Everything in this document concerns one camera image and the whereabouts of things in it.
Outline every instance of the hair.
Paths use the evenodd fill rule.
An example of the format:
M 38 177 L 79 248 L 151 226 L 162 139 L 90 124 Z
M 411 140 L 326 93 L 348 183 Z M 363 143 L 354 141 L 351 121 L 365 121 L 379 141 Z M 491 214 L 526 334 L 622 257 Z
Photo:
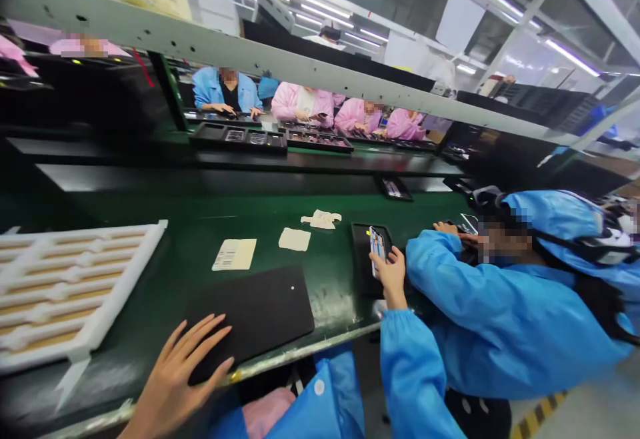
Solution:
M 576 270 L 555 257 L 540 244 L 539 240 L 531 233 L 530 227 L 515 217 L 508 207 L 501 207 L 489 216 L 489 220 L 502 224 L 507 233 L 531 236 L 533 251 L 542 258 L 547 266 L 569 272 L 575 276 L 573 291 L 582 299 L 605 333 L 612 339 L 640 347 L 640 337 L 630 334 L 618 324 L 618 314 L 625 312 L 625 303 L 622 300 L 623 294 L 620 289 L 601 278 Z
M 340 30 L 334 29 L 331 26 L 325 25 L 320 29 L 320 37 L 326 37 L 330 40 L 338 41 L 340 40 Z

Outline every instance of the blue smock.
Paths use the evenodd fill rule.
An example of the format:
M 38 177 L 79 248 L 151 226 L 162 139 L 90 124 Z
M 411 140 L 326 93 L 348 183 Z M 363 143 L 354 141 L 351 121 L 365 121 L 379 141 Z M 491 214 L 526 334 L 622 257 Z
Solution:
M 380 365 L 394 439 L 465 437 L 444 402 L 447 376 L 438 346 L 413 312 L 385 312 Z
M 449 319 L 432 328 L 449 385 L 482 398 L 532 399 L 611 370 L 633 346 L 612 340 L 570 288 L 544 266 L 457 260 L 457 236 L 424 230 L 407 244 L 411 283 Z M 625 314 L 619 324 L 633 333 Z
M 278 85 L 280 85 L 279 81 L 263 75 L 260 77 L 260 83 L 258 84 L 258 97 L 261 99 L 273 97 L 278 90 Z
M 191 82 L 193 82 L 195 106 L 198 109 L 202 109 L 202 106 L 208 103 L 225 102 L 219 77 L 217 67 L 205 67 L 193 74 Z M 258 98 L 255 83 L 240 72 L 238 72 L 238 104 L 242 112 L 251 112 L 254 107 L 262 110 L 262 101 Z
M 265 439 L 365 439 L 365 412 L 353 354 L 339 346 L 315 356 L 316 375 Z M 236 406 L 209 429 L 211 439 L 247 439 Z

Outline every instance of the barcode label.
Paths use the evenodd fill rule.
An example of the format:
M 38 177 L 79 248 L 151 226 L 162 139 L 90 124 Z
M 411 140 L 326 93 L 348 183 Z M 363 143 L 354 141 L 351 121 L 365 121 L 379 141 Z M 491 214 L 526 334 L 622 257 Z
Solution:
M 251 267 L 255 239 L 227 239 L 222 243 L 211 270 L 246 270 Z

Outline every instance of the black cover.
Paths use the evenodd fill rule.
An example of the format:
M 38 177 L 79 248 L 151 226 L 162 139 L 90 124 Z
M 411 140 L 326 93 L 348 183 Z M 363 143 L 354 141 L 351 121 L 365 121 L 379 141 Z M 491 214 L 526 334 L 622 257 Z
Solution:
M 457 95 L 457 101 L 463 102 L 475 107 L 481 107 L 492 112 L 509 115 L 527 122 L 544 125 L 544 118 L 536 111 L 530 109 L 523 109 L 518 106 L 517 103 L 509 101 L 508 104 L 499 102 L 484 95 L 479 95 L 471 92 L 459 91 Z
M 272 269 L 214 284 L 208 292 L 200 291 L 187 308 L 185 331 L 209 314 L 227 314 L 210 335 L 226 326 L 233 329 L 196 366 L 189 378 L 190 386 L 209 379 L 232 356 L 234 366 L 238 366 L 315 327 L 301 266 Z
M 388 146 L 393 145 L 389 140 L 385 139 L 383 136 L 366 133 L 361 130 L 354 129 L 351 131 L 345 131 L 342 129 L 338 129 L 337 131 L 339 135 L 341 135 L 342 137 L 346 137 L 350 142 L 361 142 L 361 143 L 367 143 L 370 145 L 388 145 Z
M 185 117 L 187 123 L 189 125 L 200 125 L 203 122 L 208 123 L 216 123 L 223 125 L 233 125 L 234 127 L 260 127 L 262 128 L 262 123 L 257 120 L 258 115 L 256 115 L 252 120 L 247 121 L 244 119 L 240 119 L 239 117 L 249 117 L 250 113 L 240 112 L 238 115 L 223 115 L 216 113 L 202 113 L 197 109 L 185 109 L 186 112 L 195 112 L 195 118 Z
M 243 30 L 244 38 L 248 40 L 338 65 L 345 69 L 372 75 L 373 77 L 395 82 L 400 85 L 406 85 L 412 89 L 431 92 L 435 84 L 435 81 L 427 79 L 426 77 L 421 77 L 420 75 L 396 69 L 395 67 L 380 62 L 364 59 L 348 52 L 304 40 L 302 37 L 296 37 L 286 31 L 274 30 L 268 26 L 256 24 L 248 20 L 243 20 Z
M 586 92 L 518 83 L 501 84 L 496 95 L 506 97 L 510 105 L 537 113 L 542 119 L 540 125 L 575 135 L 591 127 L 591 111 L 599 103 Z
M 388 141 L 391 142 L 396 149 L 414 152 L 433 152 L 437 147 L 437 144 L 430 140 L 407 141 L 402 139 L 388 139 Z
M 311 127 L 310 125 L 298 121 L 278 121 L 278 130 L 280 132 L 293 130 L 298 132 L 319 132 L 336 135 L 335 129 L 333 128 L 325 129 L 322 127 Z

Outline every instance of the yellow black tape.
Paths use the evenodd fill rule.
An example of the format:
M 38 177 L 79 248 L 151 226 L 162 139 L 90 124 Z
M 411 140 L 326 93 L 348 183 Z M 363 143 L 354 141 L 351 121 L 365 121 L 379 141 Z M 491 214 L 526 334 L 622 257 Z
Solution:
M 533 410 L 526 413 L 520 423 L 511 429 L 511 439 L 531 439 L 566 397 L 567 392 L 562 391 L 542 399 Z

